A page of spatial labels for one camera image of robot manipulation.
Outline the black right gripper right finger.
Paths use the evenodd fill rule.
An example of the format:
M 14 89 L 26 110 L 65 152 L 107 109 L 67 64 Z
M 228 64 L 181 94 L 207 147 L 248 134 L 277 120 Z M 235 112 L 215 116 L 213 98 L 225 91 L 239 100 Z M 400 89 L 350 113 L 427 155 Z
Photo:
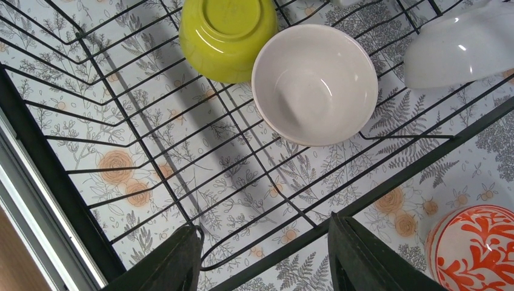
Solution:
M 334 290 L 444 290 L 356 219 L 332 213 L 328 249 Z

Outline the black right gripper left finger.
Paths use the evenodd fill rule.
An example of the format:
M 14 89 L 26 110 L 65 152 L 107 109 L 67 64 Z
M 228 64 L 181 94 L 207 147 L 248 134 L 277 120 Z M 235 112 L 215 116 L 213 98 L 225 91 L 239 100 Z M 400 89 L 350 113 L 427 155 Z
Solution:
M 182 226 L 104 290 L 196 290 L 203 231 Z

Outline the orange patterned white bowl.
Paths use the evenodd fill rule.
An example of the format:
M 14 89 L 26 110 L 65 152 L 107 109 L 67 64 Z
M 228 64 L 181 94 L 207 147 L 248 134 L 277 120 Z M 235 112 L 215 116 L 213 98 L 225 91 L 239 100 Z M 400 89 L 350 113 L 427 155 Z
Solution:
M 427 235 L 427 267 L 447 290 L 513 290 L 513 212 L 483 204 L 454 210 Z

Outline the cream floral bowl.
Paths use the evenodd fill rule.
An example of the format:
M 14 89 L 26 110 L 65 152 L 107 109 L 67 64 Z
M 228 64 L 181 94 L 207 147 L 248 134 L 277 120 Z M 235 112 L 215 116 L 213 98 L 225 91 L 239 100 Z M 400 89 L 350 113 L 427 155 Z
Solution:
M 357 134 L 378 101 L 370 56 L 351 36 L 327 25 L 296 25 L 272 37 L 255 59 L 251 85 L 265 123 L 310 147 Z

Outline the white glossy bowl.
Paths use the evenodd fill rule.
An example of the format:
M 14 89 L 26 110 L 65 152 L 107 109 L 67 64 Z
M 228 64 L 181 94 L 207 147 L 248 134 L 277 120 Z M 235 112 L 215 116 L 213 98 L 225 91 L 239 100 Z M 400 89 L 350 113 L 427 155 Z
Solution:
M 423 25 L 404 55 L 404 82 L 430 89 L 513 68 L 513 3 L 481 1 Z

